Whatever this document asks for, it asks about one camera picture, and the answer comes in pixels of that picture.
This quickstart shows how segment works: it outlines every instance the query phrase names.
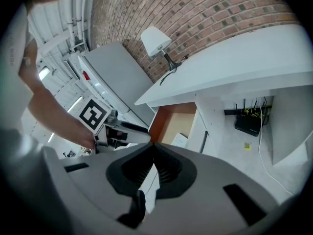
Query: paper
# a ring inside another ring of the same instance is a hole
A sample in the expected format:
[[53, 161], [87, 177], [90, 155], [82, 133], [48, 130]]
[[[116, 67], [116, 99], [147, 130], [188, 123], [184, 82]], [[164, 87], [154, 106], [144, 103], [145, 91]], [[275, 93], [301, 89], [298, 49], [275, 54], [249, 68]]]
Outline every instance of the paper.
[[245, 143], [245, 150], [250, 151], [251, 150], [251, 144]]
[[96, 134], [110, 113], [110, 107], [94, 96], [90, 96], [89, 99], [86, 100], [85, 105], [82, 107], [78, 119], [90, 131]]
[[177, 133], [176, 137], [172, 141], [171, 145], [178, 146], [178, 147], [181, 147], [181, 148], [185, 148], [187, 140], [188, 140], [188, 138], [186, 138], [185, 136], [183, 136], [180, 133]]

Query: white shirt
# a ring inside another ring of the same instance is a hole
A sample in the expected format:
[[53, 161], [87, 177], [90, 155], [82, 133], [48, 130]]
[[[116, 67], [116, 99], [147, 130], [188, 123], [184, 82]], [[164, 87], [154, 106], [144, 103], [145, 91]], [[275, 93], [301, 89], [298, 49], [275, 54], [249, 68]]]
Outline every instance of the white shirt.
[[33, 96], [18, 77], [24, 50], [32, 39], [26, 7], [22, 4], [0, 42], [0, 124], [5, 129], [21, 129], [22, 114]]

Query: ceiling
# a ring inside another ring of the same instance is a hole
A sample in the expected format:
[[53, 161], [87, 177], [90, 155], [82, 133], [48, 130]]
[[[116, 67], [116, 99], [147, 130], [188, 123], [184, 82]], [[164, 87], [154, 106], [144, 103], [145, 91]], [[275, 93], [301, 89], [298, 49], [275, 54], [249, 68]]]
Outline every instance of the ceiling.
[[[89, 44], [90, 18], [92, 1], [86, 0], [85, 5], [85, 37]], [[65, 0], [48, 5], [37, 5], [28, 16], [29, 32], [34, 36], [38, 46], [37, 69], [49, 68], [50, 73], [42, 80], [44, 86], [51, 91], [60, 105], [68, 110], [79, 97], [83, 97], [70, 111], [76, 116], [91, 95], [84, 83], [62, 63], [73, 54], [70, 35], [65, 14]], [[75, 44], [82, 40], [77, 38], [77, 21], [75, 15], [76, 0], [71, 0]], [[46, 130], [26, 109], [22, 117], [24, 133], [46, 144], [52, 132]]]

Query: white floor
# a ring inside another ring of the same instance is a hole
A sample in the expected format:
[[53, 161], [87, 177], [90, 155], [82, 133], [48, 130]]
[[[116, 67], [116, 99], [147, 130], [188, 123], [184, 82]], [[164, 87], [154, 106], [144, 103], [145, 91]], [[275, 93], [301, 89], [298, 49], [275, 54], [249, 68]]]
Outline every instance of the white floor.
[[[253, 137], [236, 130], [234, 123], [235, 116], [225, 117], [223, 142], [217, 157], [230, 163], [262, 185], [276, 199], [278, 204], [283, 203], [291, 195], [266, 174], [258, 152], [260, 136]], [[251, 144], [251, 150], [245, 150], [245, 142]], [[288, 191], [293, 194], [299, 193], [308, 177], [311, 164], [306, 162], [303, 165], [273, 166], [270, 124], [263, 127], [260, 151], [268, 173], [276, 178]], [[157, 170], [154, 166], [141, 187], [146, 194], [146, 209], [148, 212], [151, 212], [155, 206], [156, 190], [159, 188], [158, 176], [153, 181], [156, 173]]]

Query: drawer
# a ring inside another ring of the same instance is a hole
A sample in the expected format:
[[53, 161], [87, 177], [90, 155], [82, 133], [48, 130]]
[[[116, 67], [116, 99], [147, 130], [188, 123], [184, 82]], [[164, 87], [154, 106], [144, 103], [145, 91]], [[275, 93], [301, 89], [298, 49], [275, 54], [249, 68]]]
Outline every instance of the drawer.
[[149, 129], [151, 142], [171, 144], [177, 133], [189, 137], [196, 111], [193, 102], [161, 106]]

